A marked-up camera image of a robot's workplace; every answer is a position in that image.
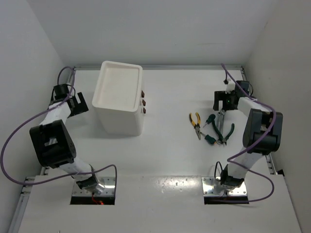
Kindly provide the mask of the silver wrench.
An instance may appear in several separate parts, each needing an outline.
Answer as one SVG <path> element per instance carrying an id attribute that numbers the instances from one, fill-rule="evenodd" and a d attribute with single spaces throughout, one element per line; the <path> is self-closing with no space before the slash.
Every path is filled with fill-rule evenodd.
<path id="1" fill-rule="evenodd" d="M 223 127 L 224 127 L 224 116 L 225 116 L 225 112 L 223 110 L 220 110 L 217 113 L 217 118 L 216 118 L 216 126 L 217 129 L 220 133 L 223 133 Z"/>

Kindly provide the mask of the green small screwdriver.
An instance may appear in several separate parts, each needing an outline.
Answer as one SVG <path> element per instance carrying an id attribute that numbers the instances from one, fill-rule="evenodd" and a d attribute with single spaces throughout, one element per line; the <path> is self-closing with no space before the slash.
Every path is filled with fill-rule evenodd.
<path id="1" fill-rule="evenodd" d="M 205 121 L 204 127 L 210 123 L 212 123 L 215 120 L 216 116 L 215 114 L 211 114 L 209 115 L 209 117 L 207 118 L 207 120 Z"/>

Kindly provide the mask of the yellow handled pliers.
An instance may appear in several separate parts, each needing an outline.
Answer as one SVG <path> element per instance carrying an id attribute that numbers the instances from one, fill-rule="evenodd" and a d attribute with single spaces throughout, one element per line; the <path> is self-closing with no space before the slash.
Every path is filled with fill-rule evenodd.
<path id="1" fill-rule="evenodd" d="M 193 128 L 195 129 L 198 139 L 201 140 L 201 130 L 200 130 L 201 118 L 198 112 L 196 112 L 195 115 L 196 115 L 197 121 L 193 120 L 192 113 L 189 113 L 189 120 Z"/>

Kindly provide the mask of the white drawer cabinet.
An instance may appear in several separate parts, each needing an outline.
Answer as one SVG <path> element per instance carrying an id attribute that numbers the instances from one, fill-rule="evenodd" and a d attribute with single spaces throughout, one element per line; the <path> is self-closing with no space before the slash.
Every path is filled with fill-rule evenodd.
<path id="1" fill-rule="evenodd" d="M 110 134 L 139 136 L 144 113 L 141 96 L 143 68 L 104 61 L 94 90 L 92 105 L 103 128 Z"/>

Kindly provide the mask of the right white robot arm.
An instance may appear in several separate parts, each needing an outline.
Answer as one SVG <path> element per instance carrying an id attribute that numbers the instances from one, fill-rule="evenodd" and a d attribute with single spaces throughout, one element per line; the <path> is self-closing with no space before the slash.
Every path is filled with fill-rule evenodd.
<path id="1" fill-rule="evenodd" d="M 263 155 L 278 150 L 281 141 L 283 114 L 249 97 L 249 82 L 229 82 L 225 91 L 214 92 L 213 110 L 239 110 L 247 116 L 242 137 L 243 148 L 229 159 L 220 174 L 220 185 L 232 190 L 240 187 L 247 172 Z"/>

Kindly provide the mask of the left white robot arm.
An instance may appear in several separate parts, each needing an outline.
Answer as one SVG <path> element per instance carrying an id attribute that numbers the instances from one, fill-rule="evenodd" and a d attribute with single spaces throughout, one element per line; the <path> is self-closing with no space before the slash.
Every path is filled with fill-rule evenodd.
<path id="1" fill-rule="evenodd" d="M 53 87 L 49 112 L 38 126 L 30 129 L 31 140 L 43 167 L 58 168 L 69 174 L 81 190 L 101 195 L 105 189 L 104 183 L 93 173 L 94 168 L 90 164 L 77 157 L 74 142 L 65 126 L 68 118 L 88 111 L 81 92 L 61 103 L 68 96 L 70 88 L 69 84 Z"/>

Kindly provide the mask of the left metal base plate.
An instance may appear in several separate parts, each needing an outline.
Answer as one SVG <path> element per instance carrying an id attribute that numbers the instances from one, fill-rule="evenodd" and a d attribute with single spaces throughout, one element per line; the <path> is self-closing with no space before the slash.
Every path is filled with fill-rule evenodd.
<path id="1" fill-rule="evenodd" d="M 103 197 L 112 198 L 115 195 L 115 177 L 98 177 L 95 185 L 80 184 L 75 182 L 72 189 L 72 197 Z"/>

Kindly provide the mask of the metal base plate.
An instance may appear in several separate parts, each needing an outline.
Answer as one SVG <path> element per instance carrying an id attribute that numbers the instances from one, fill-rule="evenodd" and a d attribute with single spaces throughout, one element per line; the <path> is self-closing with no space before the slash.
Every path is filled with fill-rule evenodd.
<path id="1" fill-rule="evenodd" d="M 80 184 L 75 182 L 72 189 L 72 197 L 103 197 L 112 198 L 115 195 L 115 177 L 98 177 L 95 185 Z"/>
<path id="2" fill-rule="evenodd" d="M 240 187 L 221 185 L 214 177 L 202 177 L 203 196 L 212 197 L 247 197 L 245 182 Z"/>

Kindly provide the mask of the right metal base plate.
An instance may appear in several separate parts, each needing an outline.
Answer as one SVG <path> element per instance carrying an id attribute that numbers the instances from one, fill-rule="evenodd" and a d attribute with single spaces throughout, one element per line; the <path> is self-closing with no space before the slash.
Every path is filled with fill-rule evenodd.
<path id="1" fill-rule="evenodd" d="M 245 182 L 240 187 L 221 185 L 214 177 L 202 177 L 203 196 L 212 197 L 247 197 Z"/>

